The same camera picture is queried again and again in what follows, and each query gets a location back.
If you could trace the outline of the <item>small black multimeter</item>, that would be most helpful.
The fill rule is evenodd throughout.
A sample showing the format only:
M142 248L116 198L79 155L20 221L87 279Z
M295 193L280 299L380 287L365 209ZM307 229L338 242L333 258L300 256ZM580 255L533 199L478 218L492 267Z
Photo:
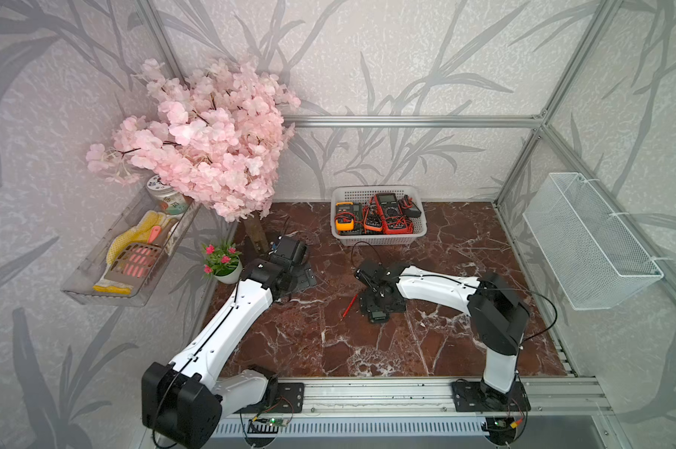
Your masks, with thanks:
M414 203L414 200L410 197L405 195L400 201L399 201L401 211L403 214L411 219L418 219L422 216L422 211L416 204Z
M375 294L368 291L357 293L341 315L345 319L352 309L357 309L367 317L371 324L382 324L389 320L389 312L386 311L376 300Z

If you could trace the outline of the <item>large red multimeter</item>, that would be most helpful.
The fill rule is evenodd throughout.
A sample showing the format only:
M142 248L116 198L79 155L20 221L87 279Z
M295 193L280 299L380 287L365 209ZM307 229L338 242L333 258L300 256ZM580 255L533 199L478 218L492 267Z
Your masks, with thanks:
M392 193L375 195L378 215L386 235L404 235L414 232L414 224L401 208L397 196Z

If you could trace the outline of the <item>orange multimeter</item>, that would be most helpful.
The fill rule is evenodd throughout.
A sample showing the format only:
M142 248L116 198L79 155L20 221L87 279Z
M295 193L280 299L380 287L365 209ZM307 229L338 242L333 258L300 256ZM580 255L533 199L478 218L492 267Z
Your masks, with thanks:
M363 208L363 230L366 235L382 234L383 219L379 209L374 204L369 204Z

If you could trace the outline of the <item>small yellow multimeter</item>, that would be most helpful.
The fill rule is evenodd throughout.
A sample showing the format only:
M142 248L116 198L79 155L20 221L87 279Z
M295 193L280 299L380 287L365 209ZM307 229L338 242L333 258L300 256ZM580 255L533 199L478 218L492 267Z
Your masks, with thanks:
M352 202L338 202L335 205L334 226L338 233L353 231L357 222Z

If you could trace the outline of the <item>white perforated plastic basket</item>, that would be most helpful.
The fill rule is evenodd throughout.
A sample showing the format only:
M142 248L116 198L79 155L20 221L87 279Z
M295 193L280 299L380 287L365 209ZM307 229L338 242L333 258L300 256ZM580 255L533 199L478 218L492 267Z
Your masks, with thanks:
M371 235L341 235L338 233L335 224L334 216L336 215L335 205L339 202L353 202L365 205L376 194L393 193L397 198L402 198L407 195L413 200L413 204L423 211L423 204L421 202L420 194L416 188L409 185L373 185L373 186L344 186L336 187L332 191L330 203L331 214L331 233L332 236L345 247L356 245L360 241L366 241L373 246L385 245L410 245L416 239L422 238L427 234L428 226L425 213L419 218L412 218L414 224L414 232L412 234L371 234Z

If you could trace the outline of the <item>green multimeter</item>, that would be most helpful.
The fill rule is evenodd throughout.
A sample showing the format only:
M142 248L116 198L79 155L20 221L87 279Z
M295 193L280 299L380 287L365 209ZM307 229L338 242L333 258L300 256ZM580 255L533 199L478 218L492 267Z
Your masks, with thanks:
M336 204L335 228L339 235L361 235L363 232L363 206L360 203Z

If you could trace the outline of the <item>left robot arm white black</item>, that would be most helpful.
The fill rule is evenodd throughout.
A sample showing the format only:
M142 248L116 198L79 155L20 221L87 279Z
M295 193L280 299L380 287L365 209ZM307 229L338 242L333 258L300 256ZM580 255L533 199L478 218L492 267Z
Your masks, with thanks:
M141 378L141 420L154 441L201 448L233 413L259 412L285 402L275 373L259 367L220 374L259 316L298 290L309 271L307 246L281 237L267 258L252 260L207 327L167 364L153 363Z

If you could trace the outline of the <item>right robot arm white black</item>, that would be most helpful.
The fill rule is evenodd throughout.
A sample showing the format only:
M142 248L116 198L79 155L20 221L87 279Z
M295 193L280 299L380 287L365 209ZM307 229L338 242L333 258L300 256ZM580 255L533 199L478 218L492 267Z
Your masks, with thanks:
M494 272L481 277L458 277L425 271L417 266L386 267L367 260L355 277L364 285L358 293L360 312L372 324L386 323L407 310L410 300L444 306L471 319L487 347L481 390L506 400L517 379L517 359L530 321L526 303Z

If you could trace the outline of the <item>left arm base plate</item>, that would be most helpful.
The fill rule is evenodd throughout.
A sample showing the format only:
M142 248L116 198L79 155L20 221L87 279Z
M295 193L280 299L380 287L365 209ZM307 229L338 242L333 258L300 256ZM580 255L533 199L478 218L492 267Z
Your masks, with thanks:
M305 399L305 383L274 382L258 403L245 407L244 413L301 413Z

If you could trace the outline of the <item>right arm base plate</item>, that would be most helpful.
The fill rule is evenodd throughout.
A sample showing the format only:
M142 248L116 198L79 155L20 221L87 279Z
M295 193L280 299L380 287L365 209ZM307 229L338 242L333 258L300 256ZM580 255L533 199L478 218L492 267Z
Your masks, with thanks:
M483 381L459 379L450 386L457 412L520 413L532 409L524 384L519 380L513 382L507 393L489 387Z

